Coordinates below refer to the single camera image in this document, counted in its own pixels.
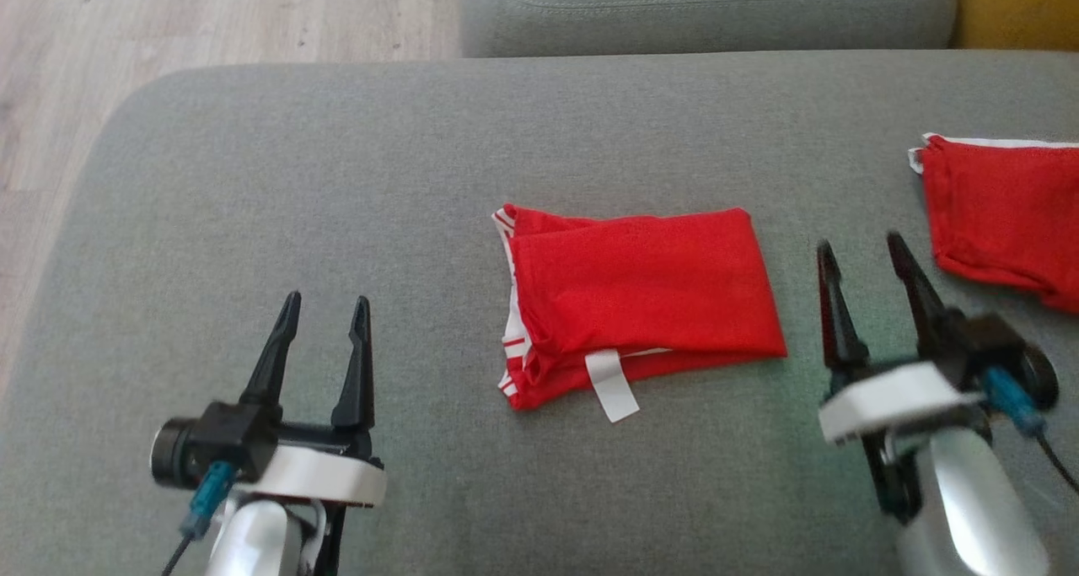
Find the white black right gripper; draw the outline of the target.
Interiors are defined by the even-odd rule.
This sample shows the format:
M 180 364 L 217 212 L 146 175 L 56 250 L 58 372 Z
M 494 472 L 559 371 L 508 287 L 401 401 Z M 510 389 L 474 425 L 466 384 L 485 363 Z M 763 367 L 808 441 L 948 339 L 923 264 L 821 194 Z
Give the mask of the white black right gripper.
M 899 233 L 887 234 L 894 276 L 903 283 L 921 358 L 940 353 L 940 319 L 947 307 L 937 294 L 921 265 Z M 851 372 L 868 366 L 868 346 L 861 341 L 841 292 L 839 264 L 831 243 L 817 246 L 822 353 L 833 372 Z M 984 390 L 959 390 L 933 362 L 897 366 L 855 381 L 819 408 L 819 425 L 828 443 L 839 444 L 897 425 L 971 406 L 987 398 Z

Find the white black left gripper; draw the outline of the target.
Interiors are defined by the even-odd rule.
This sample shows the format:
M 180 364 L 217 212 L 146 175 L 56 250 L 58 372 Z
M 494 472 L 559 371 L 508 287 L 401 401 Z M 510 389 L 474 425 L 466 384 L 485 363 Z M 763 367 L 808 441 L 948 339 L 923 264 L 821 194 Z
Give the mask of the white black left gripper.
M 279 407 L 287 356 L 299 326 L 302 294 L 285 297 L 240 403 Z M 255 494 L 292 500 L 319 500 L 350 507 L 375 507 L 385 499 L 388 474 L 373 452 L 373 327 L 366 296 L 356 299 L 349 339 L 352 346 L 346 380 L 334 411 L 333 427 L 286 423 L 267 471 L 252 483 Z

